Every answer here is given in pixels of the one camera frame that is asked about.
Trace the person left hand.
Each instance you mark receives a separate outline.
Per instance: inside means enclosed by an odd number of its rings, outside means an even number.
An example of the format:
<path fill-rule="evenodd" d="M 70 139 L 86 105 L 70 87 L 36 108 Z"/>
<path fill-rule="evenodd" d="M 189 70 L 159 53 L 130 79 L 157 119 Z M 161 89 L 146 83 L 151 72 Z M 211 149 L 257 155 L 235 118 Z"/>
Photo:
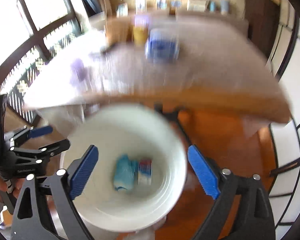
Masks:
<path fill-rule="evenodd" d="M 18 198 L 21 188 L 23 186 L 24 180 L 25 179 L 17 179 L 15 181 L 14 190 L 13 190 L 13 195 L 15 198 Z M 4 192 L 7 191 L 7 184 L 1 178 L 0 178 L 0 191 L 4 191 Z"/>

